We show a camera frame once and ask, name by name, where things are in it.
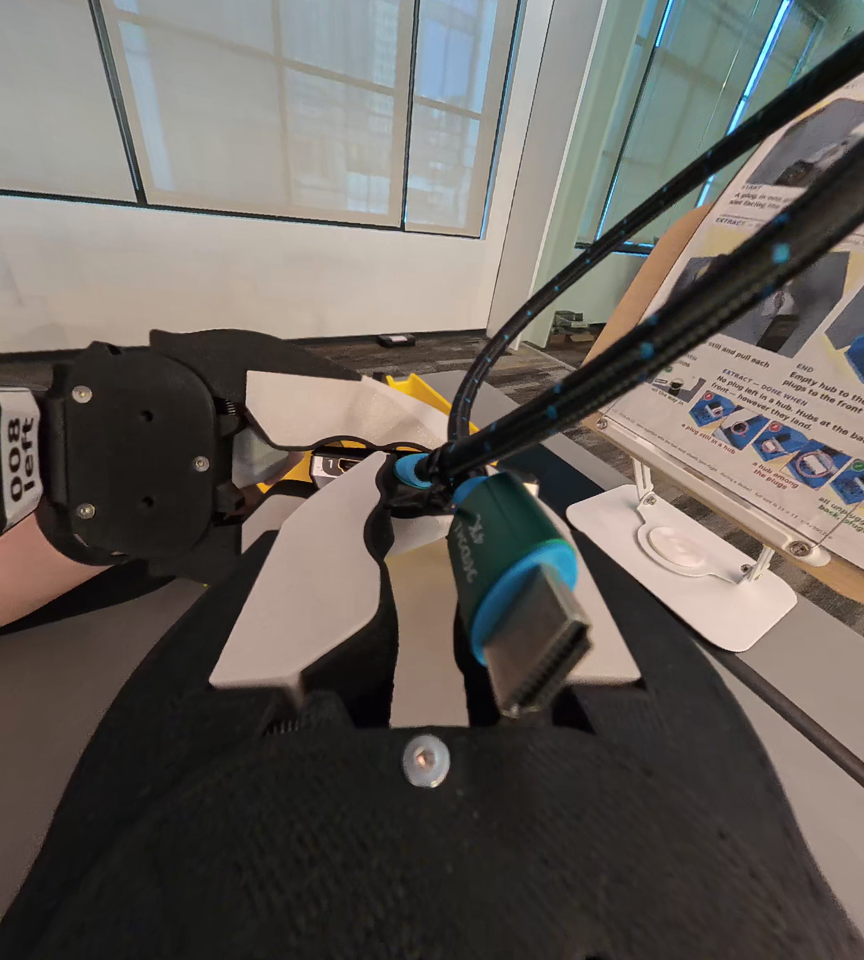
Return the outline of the dark flat mat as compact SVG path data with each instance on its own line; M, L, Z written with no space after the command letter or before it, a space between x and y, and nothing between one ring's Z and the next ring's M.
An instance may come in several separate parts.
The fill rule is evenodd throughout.
M532 445L500 465L537 481L539 499L562 518L574 503L634 486L631 478L567 438Z

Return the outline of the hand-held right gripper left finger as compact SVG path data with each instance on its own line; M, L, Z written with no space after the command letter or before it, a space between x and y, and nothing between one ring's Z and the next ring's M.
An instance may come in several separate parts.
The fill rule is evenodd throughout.
M282 688L378 615L393 544L391 456L374 452L284 520L210 676Z

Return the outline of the instruction sheet on wooden board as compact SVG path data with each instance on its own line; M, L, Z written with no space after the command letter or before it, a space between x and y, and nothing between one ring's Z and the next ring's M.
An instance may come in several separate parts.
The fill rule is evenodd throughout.
M864 73L800 114L659 242L609 346L864 140ZM864 604L864 224L584 425Z

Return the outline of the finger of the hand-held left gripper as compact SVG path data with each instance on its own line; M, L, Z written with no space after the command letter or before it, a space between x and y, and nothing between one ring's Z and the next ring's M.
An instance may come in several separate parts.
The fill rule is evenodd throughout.
M333 440L435 450L446 439L446 414L370 378L250 370L245 406L254 429L280 450L312 450Z
M313 483L327 487L359 464L371 460L381 465L387 459L386 453L314 453Z

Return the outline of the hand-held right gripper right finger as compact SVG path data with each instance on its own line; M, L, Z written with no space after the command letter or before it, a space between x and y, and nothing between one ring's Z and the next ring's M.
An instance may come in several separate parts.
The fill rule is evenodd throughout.
M551 507L538 501L549 519L573 547L578 559L578 580L572 589L590 622L589 652L571 671L567 683L571 686L622 687L641 678L640 670L624 641L606 602L582 558L575 537L567 523ZM432 515L399 520L399 552L435 543L445 537L451 520L444 515Z

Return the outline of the black braided cable green plug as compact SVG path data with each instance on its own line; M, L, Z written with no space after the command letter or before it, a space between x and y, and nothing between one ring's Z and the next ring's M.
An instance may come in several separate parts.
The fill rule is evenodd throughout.
M500 710L514 719L540 710L567 683L591 647L575 594L579 551L555 533L540 502L510 474L486 476L486 463L564 431L617 401L661 366L718 334L748 308L864 225L864 143L820 174L688 293L646 314L582 368L538 398L470 434L471 410L491 368L535 316L576 285L631 234L649 226L743 153L810 106L864 74L864 31L751 114L575 256L516 310L482 348L457 390L447 441L394 468L414 506L449 509L450 565L458 623L487 669Z

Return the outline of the person's left forearm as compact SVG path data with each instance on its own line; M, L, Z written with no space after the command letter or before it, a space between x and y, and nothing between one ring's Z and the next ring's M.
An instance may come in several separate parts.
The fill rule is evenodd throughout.
M65 556L46 538L38 518L27 516L0 536L0 628L109 569Z

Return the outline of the white stand base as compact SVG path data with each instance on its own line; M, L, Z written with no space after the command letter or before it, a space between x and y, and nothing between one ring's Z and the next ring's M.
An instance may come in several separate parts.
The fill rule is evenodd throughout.
M655 493L618 486L571 504L569 523L709 644L741 654L796 606L769 570Z

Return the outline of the yellow plastic bin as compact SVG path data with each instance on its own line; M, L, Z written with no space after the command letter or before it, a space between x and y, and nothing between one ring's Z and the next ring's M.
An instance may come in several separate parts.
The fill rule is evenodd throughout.
M407 378L396 380L387 376L379 376L376 380L382 384L389 385L396 390L401 390L410 397L416 398L433 406L438 411L447 415L450 412L449 403L434 388L427 384L421 377L411 374ZM313 483L313 454L314 453L375 453L375 452L398 452L406 455L412 453L424 453L430 450L412 448L409 446L399 446L398 448L374 448L351 439L334 440L322 446L310 450L282 450L273 447L268 443L253 427L249 416L246 414L249 429L249 438L245 441L236 443L234 453L234 477L236 480L243 480L246 484L256 484L262 490L266 491L271 485L285 481L298 481L302 483Z

